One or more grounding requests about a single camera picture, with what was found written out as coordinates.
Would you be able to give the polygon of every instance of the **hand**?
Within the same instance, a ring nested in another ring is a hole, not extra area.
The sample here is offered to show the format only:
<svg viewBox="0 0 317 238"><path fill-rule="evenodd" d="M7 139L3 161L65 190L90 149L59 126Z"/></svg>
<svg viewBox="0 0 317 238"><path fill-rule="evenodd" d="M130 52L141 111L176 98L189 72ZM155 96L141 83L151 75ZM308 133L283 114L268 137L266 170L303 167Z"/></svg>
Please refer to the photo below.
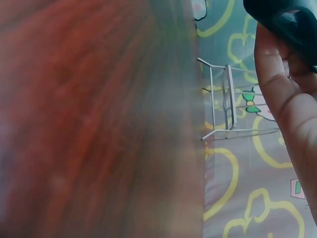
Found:
<svg viewBox="0 0 317 238"><path fill-rule="evenodd" d="M285 76L284 60L291 79ZM261 91L317 223L317 74L260 24L255 64Z"/></svg>

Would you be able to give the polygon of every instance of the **white wire chair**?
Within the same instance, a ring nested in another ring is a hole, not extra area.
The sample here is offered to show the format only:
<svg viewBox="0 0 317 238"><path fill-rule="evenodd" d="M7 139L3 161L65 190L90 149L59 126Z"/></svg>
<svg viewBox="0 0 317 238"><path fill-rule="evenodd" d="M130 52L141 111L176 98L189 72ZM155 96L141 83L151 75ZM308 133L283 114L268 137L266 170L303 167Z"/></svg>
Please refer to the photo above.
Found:
<svg viewBox="0 0 317 238"><path fill-rule="evenodd" d="M266 104L253 104L251 106L249 106L249 105L237 106L235 95L242 94L242 92L235 91L235 89L236 88L248 88L248 87L258 85L258 84L234 87L232 71L236 70L236 71L249 72L249 73L255 73L255 71L243 70L240 68L233 68L230 65L226 65L226 66L213 65L213 64L206 62L205 60L203 60L201 58L197 58L197 60L209 67L209 69L210 69L210 84L211 84L210 90L208 90L206 88L203 88L203 90L206 90L206 91L210 92L210 94L211 94L211 105L212 105L211 115L212 115L213 131L211 131L207 135L203 136L202 140L206 140L208 137L214 135L216 132L224 132L225 139L228 139L230 137L231 133L236 133L238 135L236 137L246 137L246 136L270 134L270 133L275 133L275 132L279 131L278 127L267 128L267 129L249 129L249 128L236 129L237 123L238 123L237 122L237 108L264 106ZM213 89L213 75L212 75L213 68L223 69L222 80L221 80L221 89L222 89L222 94L223 94L222 107L223 107L224 118L225 118L225 129L215 129L216 123L215 123L215 112L214 112L214 89ZM262 94L257 94L257 93L253 93L253 92L243 92L243 94L261 95L262 96ZM229 122L229 117L228 117L229 111L230 111L230 115L231 115L231 123Z"/></svg>

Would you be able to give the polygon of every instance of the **wooden surface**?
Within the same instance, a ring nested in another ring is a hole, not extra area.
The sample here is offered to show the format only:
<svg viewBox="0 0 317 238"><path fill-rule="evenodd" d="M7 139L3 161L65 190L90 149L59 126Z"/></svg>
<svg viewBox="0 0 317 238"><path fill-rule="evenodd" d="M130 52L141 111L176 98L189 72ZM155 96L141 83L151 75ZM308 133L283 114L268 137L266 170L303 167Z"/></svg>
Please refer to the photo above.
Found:
<svg viewBox="0 0 317 238"><path fill-rule="evenodd" d="M200 238L189 0L0 1L0 238Z"/></svg>

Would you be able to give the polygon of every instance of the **black object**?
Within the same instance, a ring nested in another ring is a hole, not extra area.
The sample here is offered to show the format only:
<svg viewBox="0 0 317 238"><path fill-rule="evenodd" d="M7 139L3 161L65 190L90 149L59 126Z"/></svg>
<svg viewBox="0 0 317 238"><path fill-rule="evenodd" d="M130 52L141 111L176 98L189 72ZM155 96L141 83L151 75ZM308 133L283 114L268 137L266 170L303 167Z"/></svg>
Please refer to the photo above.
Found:
<svg viewBox="0 0 317 238"><path fill-rule="evenodd" d="M243 0L243 5L317 73L317 0Z"/></svg>

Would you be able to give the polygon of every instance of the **gray fabric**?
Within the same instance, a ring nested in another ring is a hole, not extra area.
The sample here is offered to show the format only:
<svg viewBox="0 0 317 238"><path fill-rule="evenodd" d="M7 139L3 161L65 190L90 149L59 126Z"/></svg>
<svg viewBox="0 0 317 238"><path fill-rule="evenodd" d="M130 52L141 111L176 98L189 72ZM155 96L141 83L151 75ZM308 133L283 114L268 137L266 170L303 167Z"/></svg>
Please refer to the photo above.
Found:
<svg viewBox="0 0 317 238"><path fill-rule="evenodd" d="M196 21L200 57L218 65L254 70L256 22L246 14L242 1L195 0L206 4L206 16ZM205 86L209 69L202 66ZM224 128L220 76L214 70L215 125ZM254 74L234 73L236 86L259 91ZM210 94L204 92L206 127L212 127ZM236 97L238 105L263 102L262 96ZM273 128L267 106L238 109L238 128ZM205 238L315 238L317 228L297 181L280 132L254 137L206 142Z"/></svg>

